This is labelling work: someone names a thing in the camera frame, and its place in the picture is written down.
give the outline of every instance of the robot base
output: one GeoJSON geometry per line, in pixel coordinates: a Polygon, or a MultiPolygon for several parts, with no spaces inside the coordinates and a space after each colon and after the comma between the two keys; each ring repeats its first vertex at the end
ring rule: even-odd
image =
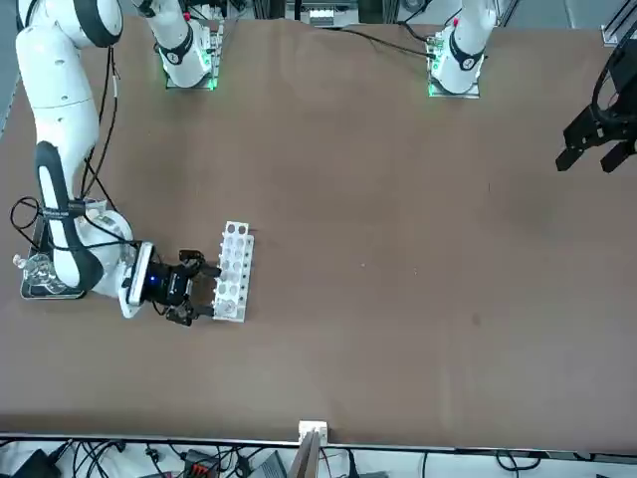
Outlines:
{"type": "MultiPolygon", "coordinates": [[[[33,233],[33,242],[37,244],[39,251],[36,251],[32,246],[29,248],[29,256],[28,259],[35,256],[36,254],[45,254],[49,256],[49,259],[53,261],[53,249],[50,245],[51,235],[49,234],[49,226],[47,222],[38,217],[36,221],[34,233],[33,233]]],[[[72,287],[68,287],[66,290],[62,291],[60,294],[53,294],[49,289],[44,286],[33,286],[28,284],[24,277],[22,279],[22,284],[20,286],[20,295],[23,299],[27,300],[35,300],[35,299],[81,299],[86,294],[86,291],[82,289],[76,289],[72,287]]]]}
{"type": "MultiPolygon", "coordinates": [[[[190,87],[194,90],[208,90],[214,91],[217,89],[219,83],[219,66],[221,64],[221,48],[223,44],[223,32],[224,32],[224,19],[219,17],[215,19],[217,22],[217,29],[213,30],[208,25],[202,25],[198,20],[191,20],[191,25],[198,32],[197,37],[201,36],[203,42],[203,48],[201,49],[201,61],[206,68],[210,68],[210,73],[207,73],[199,83],[190,87]]],[[[170,79],[170,76],[166,74],[166,88],[180,89],[170,79]]]]}
{"type": "Polygon", "coordinates": [[[454,98],[466,98],[476,100],[480,97],[480,89],[478,88],[478,82],[475,82],[473,86],[467,91],[460,95],[453,94],[445,90],[442,85],[434,78],[433,71],[439,68],[440,65],[440,57],[443,54],[443,32],[436,32],[434,37],[429,37],[427,40],[427,53],[432,53],[436,55],[436,60],[427,59],[427,94],[431,98],[438,97],[454,97],[454,98]]]}

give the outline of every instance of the black cable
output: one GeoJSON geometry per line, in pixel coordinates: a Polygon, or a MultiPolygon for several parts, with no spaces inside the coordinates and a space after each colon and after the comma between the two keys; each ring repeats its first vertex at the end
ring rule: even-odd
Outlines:
{"type": "Polygon", "coordinates": [[[251,473],[250,472],[246,473],[244,470],[244,467],[247,466],[248,471],[250,471],[250,460],[254,458],[255,455],[257,455],[257,453],[261,453],[262,451],[267,449],[268,448],[266,447],[261,447],[257,449],[256,451],[253,451],[252,453],[250,453],[248,456],[242,456],[241,453],[239,453],[239,450],[237,450],[237,464],[235,465],[234,470],[232,470],[232,472],[230,472],[224,478],[230,478],[231,476],[234,476],[234,475],[237,475],[238,478],[248,478],[248,476],[251,473]]]}
{"type": "Polygon", "coordinates": [[[206,16],[201,13],[201,10],[197,10],[194,5],[190,5],[190,9],[194,10],[197,15],[199,15],[199,20],[208,20],[206,16]]]}
{"type": "Polygon", "coordinates": [[[87,446],[91,449],[93,461],[91,462],[91,465],[89,466],[89,469],[87,470],[86,478],[91,478],[91,476],[93,475],[93,470],[96,467],[98,468],[98,472],[100,473],[100,476],[102,478],[108,478],[108,475],[106,474],[105,470],[100,465],[100,460],[102,459],[102,456],[106,453],[106,451],[112,446],[114,446],[114,443],[107,442],[106,444],[104,444],[102,450],[100,450],[99,452],[97,452],[97,449],[100,447],[99,445],[93,448],[93,446],[90,443],[87,443],[87,446]]]}
{"type": "Polygon", "coordinates": [[[447,20],[445,20],[445,23],[443,24],[445,27],[447,25],[449,25],[449,22],[451,22],[454,18],[456,18],[456,16],[462,12],[462,8],[459,8],[458,11],[456,13],[454,13],[451,17],[449,17],[447,20]]]}
{"type": "Polygon", "coordinates": [[[419,42],[423,42],[426,43],[427,39],[425,37],[421,37],[420,35],[418,35],[416,32],[414,32],[414,29],[411,28],[411,25],[409,25],[407,23],[407,21],[404,22],[398,22],[398,25],[400,25],[401,27],[405,28],[407,30],[407,32],[409,33],[409,35],[411,35],[413,38],[415,38],[416,40],[418,40],[419,42]]]}
{"type": "Polygon", "coordinates": [[[412,55],[418,55],[420,57],[430,58],[432,60],[435,60],[435,58],[436,58],[436,56],[431,54],[431,53],[420,52],[418,50],[412,50],[411,48],[401,47],[400,45],[396,45],[395,43],[391,43],[391,42],[388,42],[386,40],[382,40],[380,38],[372,37],[371,35],[367,35],[366,33],[358,32],[356,30],[349,30],[347,28],[331,29],[331,30],[334,30],[334,31],[337,31],[337,32],[351,33],[352,35],[358,35],[359,37],[366,38],[367,40],[371,40],[372,42],[376,42],[376,43],[379,43],[381,45],[385,45],[387,47],[394,48],[394,49],[399,50],[401,52],[411,53],[412,55]]]}
{"type": "Polygon", "coordinates": [[[500,20],[500,26],[502,28],[509,25],[509,21],[514,16],[514,13],[516,12],[516,9],[518,8],[519,4],[520,4],[520,0],[511,0],[511,3],[509,4],[507,11],[504,13],[504,15],[502,16],[500,20]]]}
{"type": "MultiPolygon", "coordinates": [[[[38,3],[38,0],[31,0],[31,3],[29,3],[29,8],[27,9],[27,16],[25,17],[25,27],[28,27],[29,25],[31,25],[31,16],[33,15],[33,12],[36,8],[36,3],[38,3]]],[[[18,7],[18,16],[20,16],[20,7],[18,7]]]]}
{"type": "MultiPolygon", "coordinates": [[[[237,451],[237,452],[238,452],[238,450],[241,450],[242,448],[244,448],[244,447],[243,447],[243,446],[240,446],[240,447],[238,447],[238,448],[234,448],[234,447],[233,447],[233,448],[231,448],[230,450],[226,451],[226,452],[224,453],[224,455],[223,455],[223,456],[220,456],[220,457],[219,457],[219,463],[221,463],[221,460],[223,460],[223,459],[224,459],[226,456],[228,456],[229,454],[233,453],[234,451],[237,451]]],[[[198,464],[200,464],[200,463],[203,463],[203,462],[205,462],[205,461],[209,461],[209,460],[210,460],[210,457],[209,457],[209,456],[206,456],[205,458],[202,458],[201,460],[195,461],[194,463],[192,463],[192,464],[190,465],[190,468],[185,468],[185,469],[184,469],[181,473],[179,473],[179,474],[177,475],[177,477],[176,477],[176,478],[183,478],[184,476],[186,476],[186,473],[189,473],[189,472],[190,472],[190,469],[191,469],[194,465],[198,465],[198,464]]]]}
{"type": "MultiPolygon", "coordinates": [[[[20,233],[20,235],[22,235],[27,241],[29,241],[31,243],[31,245],[34,247],[35,250],[39,251],[39,247],[38,245],[33,242],[33,240],[27,235],[25,234],[24,230],[28,227],[31,227],[36,219],[38,218],[38,216],[42,216],[42,208],[40,207],[40,203],[38,202],[38,200],[36,198],[34,198],[33,196],[23,196],[20,199],[18,199],[16,201],[16,203],[11,207],[11,210],[9,211],[9,221],[11,222],[11,225],[13,226],[13,228],[18,231],[20,233]],[[35,215],[34,217],[27,223],[24,225],[19,225],[16,223],[15,220],[15,212],[18,206],[23,205],[23,206],[27,206],[31,209],[34,209],[35,211],[35,215]]],[[[121,244],[127,244],[133,247],[138,246],[141,241],[135,241],[135,240],[131,240],[128,241],[126,239],[124,239],[123,237],[120,237],[116,234],[114,234],[113,232],[101,227],[99,224],[96,224],[94,221],[92,221],[86,214],[83,215],[84,219],[91,224],[93,227],[95,227],[96,229],[101,230],[103,233],[113,237],[115,240],[114,241],[108,241],[108,242],[101,242],[98,244],[90,244],[90,245],[83,245],[83,246],[78,246],[78,247],[62,247],[62,246],[57,246],[56,244],[53,243],[53,238],[50,236],[49,237],[49,246],[52,249],[58,249],[59,251],[80,251],[83,249],[97,249],[99,247],[106,247],[106,246],[113,246],[113,245],[121,245],[121,244]]]]}
{"type": "MultiPolygon", "coordinates": [[[[108,93],[108,80],[109,80],[109,73],[110,73],[110,64],[112,61],[112,47],[108,47],[108,51],[106,53],[106,74],[104,77],[104,86],[102,87],[102,100],[100,102],[100,115],[99,115],[99,119],[100,119],[100,124],[102,124],[102,117],[104,115],[104,107],[106,104],[106,94],[108,93]]],[[[82,173],[82,183],[80,186],[80,197],[83,197],[82,194],[84,194],[84,191],[86,190],[86,185],[87,185],[87,177],[89,174],[89,169],[91,168],[91,160],[93,159],[93,153],[95,152],[96,148],[93,146],[91,148],[91,152],[89,152],[89,156],[85,158],[84,162],[85,162],[85,167],[84,167],[84,171],[82,173]]]]}
{"type": "Polygon", "coordinates": [[[591,453],[588,458],[584,458],[579,453],[573,453],[573,455],[577,461],[595,461],[595,458],[597,458],[597,453],[591,453]]]}
{"type": "Polygon", "coordinates": [[[410,20],[413,20],[414,18],[416,18],[418,15],[421,15],[425,12],[425,10],[427,10],[427,7],[429,6],[429,4],[431,2],[433,2],[434,0],[425,0],[425,3],[422,4],[422,7],[420,7],[418,10],[416,10],[414,13],[412,13],[411,15],[409,15],[409,17],[407,17],[406,20],[403,20],[402,22],[398,22],[398,23],[407,23],[410,20]]]}
{"type": "Polygon", "coordinates": [[[51,463],[55,464],[58,461],[60,461],[60,458],[62,458],[62,456],[67,452],[67,450],[71,447],[72,444],[73,444],[73,440],[68,440],[62,445],[60,445],[58,448],[56,448],[54,451],[49,453],[49,460],[51,461],[51,463]]]}
{"type": "MultiPolygon", "coordinates": [[[[89,442],[87,442],[87,441],[80,441],[80,442],[78,443],[78,447],[76,448],[76,452],[75,452],[74,457],[73,457],[73,477],[74,477],[74,478],[77,478],[78,473],[80,472],[80,470],[82,469],[82,467],[84,466],[84,464],[87,462],[87,460],[88,460],[89,458],[91,458],[93,461],[91,462],[91,465],[89,466],[89,469],[87,470],[87,474],[86,474],[86,476],[87,476],[87,477],[91,476],[91,475],[89,474],[89,471],[93,472],[93,468],[95,468],[96,451],[97,451],[100,447],[102,447],[102,448],[104,449],[104,448],[106,448],[107,446],[108,446],[108,442],[106,442],[106,443],[100,443],[100,444],[98,444],[98,446],[96,446],[95,448],[93,448],[89,442]],[[82,446],[82,449],[83,449],[83,450],[87,453],[87,455],[86,455],[86,456],[84,457],[84,459],[80,462],[80,465],[78,465],[78,466],[76,467],[76,463],[77,463],[77,454],[78,454],[78,451],[80,450],[80,447],[81,447],[81,446],[82,446]]],[[[103,477],[106,475],[106,473],[104,472],[104,470],[103,470],[103,469],[102,469],[102,471],[101,471],[101,473],[100,473],[100,474],[101,474],[101,476],[103,476],[103,477]]]]}
{"type": "Polygon", "coordinates": [[[155,470],[157,470],[157,473],[159,473],[159,476],[167,478],[167,475],[163,471],[161,471],[161,468],[159,468],[159,465],[157,464],[157,462],[159,461],[157,450],[155,450],[154,448],[150,448],[150,445],[148,443],[146,443],[146,456],[150,458],[150,461],[152,461],[152,464],[154,465],[155,470]]]}
{"type": "Polygon", "coordinates": [[[429,452],[425,451],[425,454],[422,457],[422,474],[421,478],[425,478],[425,467],[427,466],[427,457],[429,456],[429,452]]]}
{"type": "Polygon", "coordinates": [[[541,458],[537,458],[536,462],[531,465],[520,466],[518,465],[518,462],[514,458],[514,455],[511,453],[511,451],[496,450],[496,461],[498,461],[498,464],[503,470],[514,472],[516,473],[516,478],[519,478],[521,471],[535,470],[535,468],[539,466],[539,463],[541,463],[541,458]],[[509,460],[511,460],[511,462],[513,463],[513,466],[507,466],[503,463],[502,461],[503,453],[507,458],[509,458],[509,460]]]}
{"type": "Polygon", "coordinates": [[[601,88],[606,82],[606,77],[608,76],[608,72],[610,71],[610,65],[616,61],[616,59],[623,55],[624,46],[631,39],[633,34],[637,31],[637,21],[632,24],[632,26],[626,31],[622,39],[617,44],[617,47],[613,50],[604,65],[599,77],[597,78],[597,82],[595,83],[595,88],[593,89],[593,97],[590,101],[591,112],[593,117],[599,122],[611,122],[611,123],[623,123],[623,122],[634,122],[637,121],[637,115],[610,115],[608,110],[602,110],[599,107],[599,94],[601,93],[601,88]]]}
{"type": "MultiPolygon", "coordinates": [[[[112,47],[108,47],[108,68],[112,71],[112,79],[115,82],[116,81],[116,79],[115,79],[115,58],[114,58],[114,52],[112,50],[112,47]]],[[[80,189],[80,191],[81,191],[80,198],[81,199],[84,199],[91,192],[91,188],[95,184],[96,179],[100,175],[100,170],[102,169],[102,166],[104,165],[104,160],[106,158],[106,152],[108,151],[108,145],[110,144],[110,138],[112,137],[112,130],[114,129],[115,120],[116,120],[116,117],[117,117],[117,88],[115,86],[113,86],[113,88],[114,88],[114,96],[113,96],[113,104],[112,104],[112,114],[110,116],[110,125],[108,126],[108,133],[106,134],[106,140],[104,142],[104,147],[102,149],[102,156],[100,156],[100,161],[98,161],[98,167],[96,167],[96,170],[93,173],[93,177],[91,179],[91,182],[89,182],[89,184],[86,186],[86,188],[84,187],[84,183],[85,183],[86,177],[84,175],[82,177],[83,186],[80,189]]]]}
{"type": "Polygon", "coordinates": [[[320,453],[322,454],[323,460],[325,460],[325,466],[327,467],[327,475],[329,475],[329,478],[333,478],[331,476],[331,468],[329,467],[329,460],[327,459],[327,454],[325,453],[324,448],[320,449],[320,453]]]}
{"type": "Polygon", "coordinates": [[[358,469],[356,468],[356,460],[351,449],[347,448],[347,455],[349,456],[349,472],[347,478],[360,478],[358,475],[358,469]]]}
{"type": "Polygon", "coordinates": [[[11,210],[9,211],[9,222],[11,222],[11,225],[13,226],[13,228],[16,231],[18,231],[18,233],[22,237],[24,237],[27,241],[29,241],[31,243],[31,245],[33,246],[34,250],[36,250],[36,251],[40,251],[40,248],[38,247],[38,245],[35,242],[33,242],[33,240],[24,231],[25,231],[25,229],[28,229],[33,224],[35,224],[35,222],[38,219],[38,216],[40,214],[41,214],[40,203],[33,196],[21,197],[20,199],[18,199],[16,201],[16,203],[13,206],[11,206],[11,210]],[[18,206],[21,206],[21,205],[30,207],[30,208],[35,210],[35,214],[34,214],[33,218],[31,218],[31,220],[29,222],[27,222],[26,224],[24,224],[22,226],[18,225],[16,223],[16,219],[15,219],[16,209],[18,208],[18,206]]]}
{"type": "Polygon", "coordinates": [[[169,446],[169,447],[170,447],[170,449],[174,452],[174,454],[175,454],[175,455],[177,455],[177,456],[179,457],[179,459],[180,459],[181,461],[186,461],[186,456],[187,456],[187,453],[186,453],[186,452],[184,452],[184,451],[178,451],[178,450],[174,447],[174,445],[173,445],[172,443],[168,443],[168,446],[169,446]]]}

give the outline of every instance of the tabletop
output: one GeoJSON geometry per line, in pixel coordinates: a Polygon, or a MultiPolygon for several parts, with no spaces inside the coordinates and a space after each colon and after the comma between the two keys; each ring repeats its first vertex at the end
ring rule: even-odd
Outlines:
{"type": "MultiPolygon", "coordinates": [[[[0,428],[294,440],[319,419],[333,442],[634,451],[637,166],[606,175],[600,148],[554,167],[599,33],[496,30],[482,97],[459,100],[427,97],[422,58],[345,32],[228,31],[216,91],[167,91],[126,18],[101,178],[164,261],[251,224],[245,324],[25,302],[7,222],[0,428]]],[[[98,99],[106,52],[83,59],[98,99]]],[[[34,141],[19,87],[4,210],[37,191],[34,141]]]]}

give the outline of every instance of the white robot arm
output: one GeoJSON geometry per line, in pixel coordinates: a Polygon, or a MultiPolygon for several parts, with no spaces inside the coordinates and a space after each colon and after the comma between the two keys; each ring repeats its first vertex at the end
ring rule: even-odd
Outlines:
{"type": "MultiPolygon", "coordinates": [[[[196,84],[206,73],[196,61],[196,27],[184,21],[177,0],[149,4],[155,11],[149,22],[166,71],[178,86],[196,84]],[[176,60],[166,64],[172,54],[176,60]]],[[[195,275],[216,277],[220,272],[206,264],[201,253],[181,251],[176,266],[154,262],[152,244],[133,243],[130,226],[119,213],[106,210],[89,219],[84,199],[74,194],[74,177],[100,131],[80,50],[117,42],[122,29],[119,3],[21,0],[19,19],[18,65],[36,123],[36,175],[58,278],[68,287],[119,298],[128,318],[146,301],[163,305],[167,318],[183,325],[200,314],[213,315],[211,308],[189,302],[195,275]],[[125,260],[131,252],[132,263],[125,260]]],[[[116,96],[116,84],[113,89],[116,96]]]]}
{"type": "Polygon", "coordinates": [[[163,68],[179,88],[194,87],[210,73],[203,50],[207,28],[196,20],[186,22],[177,0],[132,0],[139,15],[146,18],[163,68]]]}
{"type": "Polygon", "coordinates": [[[433,77],[450,93],[461,95],[478,80],[485,47],[496,26],[494,0],[463,0],[456,25],[443,32],[444,49],[433,77]]]}

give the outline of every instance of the metal bracket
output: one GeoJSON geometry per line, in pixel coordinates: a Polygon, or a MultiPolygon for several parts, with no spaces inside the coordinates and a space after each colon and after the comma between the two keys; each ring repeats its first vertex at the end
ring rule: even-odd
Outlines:
{"type": "Polygon", "coordinates": [[[617,8],[609,21],[601,26],[601,37],[605,47],[614,47],[631,25],[637,20],[637,0],[626,0],[617,8]]]}

